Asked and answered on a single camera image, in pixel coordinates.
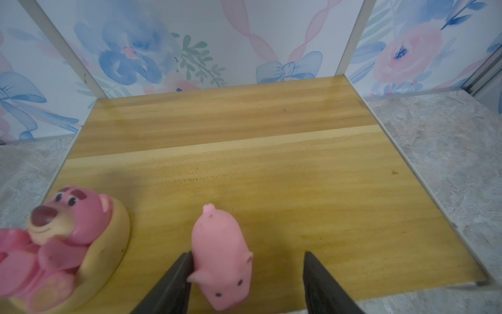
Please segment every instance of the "bear face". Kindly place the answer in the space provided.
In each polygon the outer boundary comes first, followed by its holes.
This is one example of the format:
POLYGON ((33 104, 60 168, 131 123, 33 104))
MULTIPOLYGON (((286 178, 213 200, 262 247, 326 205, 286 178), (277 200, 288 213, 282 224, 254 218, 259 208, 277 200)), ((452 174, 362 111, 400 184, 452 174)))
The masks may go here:
POLYGON ((68 244, 89 245, 106 229, 112 201, 93 190, 67 186, 28 216, 27 231, 37 245, 51 237, 68 244))

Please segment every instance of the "gray marble surface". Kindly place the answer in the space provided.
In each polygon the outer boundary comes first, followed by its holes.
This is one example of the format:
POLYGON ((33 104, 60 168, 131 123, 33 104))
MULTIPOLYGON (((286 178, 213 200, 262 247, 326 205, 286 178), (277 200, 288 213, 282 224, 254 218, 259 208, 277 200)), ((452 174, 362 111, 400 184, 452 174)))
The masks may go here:
MULTIPOLYGON (((369 106, 491 276, 502 283, 502 123, 464 91, 369 106)), ((23 226, 71 139, 0 147, 0 228, 23 226)), ((443 288, 358 302, 368 314, 502 313, 502 291, 443 288)))
POLYGON ((72 142, 73 137, 0 146, 0 228, 25 227, 72 142))

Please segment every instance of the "bear eye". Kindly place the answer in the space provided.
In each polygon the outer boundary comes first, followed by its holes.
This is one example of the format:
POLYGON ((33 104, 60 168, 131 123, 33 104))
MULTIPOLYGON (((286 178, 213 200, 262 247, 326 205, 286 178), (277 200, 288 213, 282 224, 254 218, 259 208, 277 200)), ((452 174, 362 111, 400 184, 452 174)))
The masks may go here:
POLYGON ((77 203, 77 198, 70 197, 70 199, 68 200, 68 206, 73 206, 73 205, 75 205, 75 203, 77 203))

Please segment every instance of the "bear paw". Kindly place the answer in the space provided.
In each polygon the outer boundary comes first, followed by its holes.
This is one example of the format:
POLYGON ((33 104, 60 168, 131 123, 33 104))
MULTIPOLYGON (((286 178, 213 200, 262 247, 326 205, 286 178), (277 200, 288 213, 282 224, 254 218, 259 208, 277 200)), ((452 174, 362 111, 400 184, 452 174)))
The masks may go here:
POLYGON ((31 297, 26 300, 30 312, 43 312, 60 305, 73 293, 74 276, 59 271, 43 278, 31 297))

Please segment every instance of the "pink flower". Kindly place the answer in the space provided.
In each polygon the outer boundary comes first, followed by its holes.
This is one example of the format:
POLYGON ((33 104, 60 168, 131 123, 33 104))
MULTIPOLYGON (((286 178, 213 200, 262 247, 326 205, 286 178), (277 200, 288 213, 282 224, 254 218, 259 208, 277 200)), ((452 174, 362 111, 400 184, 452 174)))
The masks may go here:
POLYGON ((431 23, 419 24, 382 51, 376 60, 373 75, 380 83, 404 83, 429 66, 442 44, 438 27, 431 23))
POLYGON ((188 90, 196 90, 200 89, 197 85, 199 81, 190 80, 187 81, 184 79, 184 75, 178 72, 170 72, 162 81, 164 87, 155 89, 155 86, 152 84, 145 85, 143 87, 143 92, 145 95, 149 94, 160 94, 164 92, 173 92, 173 91, 188 91, 188 90))

